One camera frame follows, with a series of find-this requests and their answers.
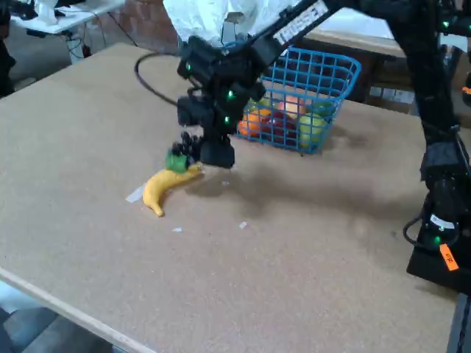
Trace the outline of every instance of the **small paper scrap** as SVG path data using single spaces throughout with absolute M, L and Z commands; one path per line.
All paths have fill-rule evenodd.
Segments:
M 135 189 L 127 198 L 126 201 L 130 202 L 131 204 L 136 202 L 139 199 L 142 199 L 142 193 L 144 192 L 144 188 L 146 187 L 146 183 L 143 183 L 139 188 Z

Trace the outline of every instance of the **blue basket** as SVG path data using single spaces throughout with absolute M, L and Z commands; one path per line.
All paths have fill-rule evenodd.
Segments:
M 237 136 L 295 151 L 319 151 L 361 64 L 350 57 L 289 48 L 262 76 L 266 95 L 251 101 Z

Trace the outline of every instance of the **brick wall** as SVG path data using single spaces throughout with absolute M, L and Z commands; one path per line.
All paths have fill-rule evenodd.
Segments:
M 113 17 L 139 46 L 172 52 L 177 50 L 177 33 L 162 0 L 126 0 L 126 5 L 116 10 Z M 122 36 L 109 16 L 102 16 L 102 25 L 107 35 Z

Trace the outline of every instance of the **banana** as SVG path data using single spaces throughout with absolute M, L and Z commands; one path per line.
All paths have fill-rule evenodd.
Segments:
M 182 174 L 164 169 L 156 173 L 146 184 L 142 194 L 144 204 L 152 209 L 159 217 L 163 216 L 162 208 L 159 205 L 160 198 L 170 188 L 180 185 L 201 174 L 199 165 L 191 165 L 188 171 Z

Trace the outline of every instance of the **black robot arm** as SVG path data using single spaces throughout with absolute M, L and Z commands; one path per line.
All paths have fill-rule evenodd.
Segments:
M 271 26 L 230 48 L 214 48 L 201 38 L 189 38 L 178 74 L 189 79 L 193 87 L 178 101 L 178 119 L 182 126 L 200 125 L 203 136 L 191 138 L 184 132 L 182 143 L 175 143 L 169 152 L 166 167 L 181 172 L 189 164 L 201 161 L 231 168 L 235 158 L 229 135 L 236 133 L 249 99 L 258 101 L 263 97 L 260 75 L 291 43 L 340 8 L 360 10 L 385 19 L 405 52 L 425 133 L 426 150 L 420 171 L 429 192 L 420 214 L 404 228 L 404 236 L 417 251 L 435 260 L 438 256 L 437 268 L 444 267 L 438 254 L 443 244 L 452 247 L 457 260 L 467 261 L 471 268 L 468 253 L 461 256 L 459 247 L 461 234 L 469 226 L 469 158 L 458 136 L 450 81 L 439 50 L 440 32 L 468 35 L 471 21 L 469 9 L 455 9 L 452 0 L 433 1 L 302 0 L 296 7 L 282 11 Z M 422 228 L 418 239 L 413 240 L 407 231 L 417 221 L 422 222 Z M 413 262 L 408 268 L 412 274 L 448 287 L 460 287 L 461 280 L 453 284 L 438 270 L 437 276 L 430 277 L 427 266 L 416 271 Z M 471 271 L 466 281 L 471 283 Z

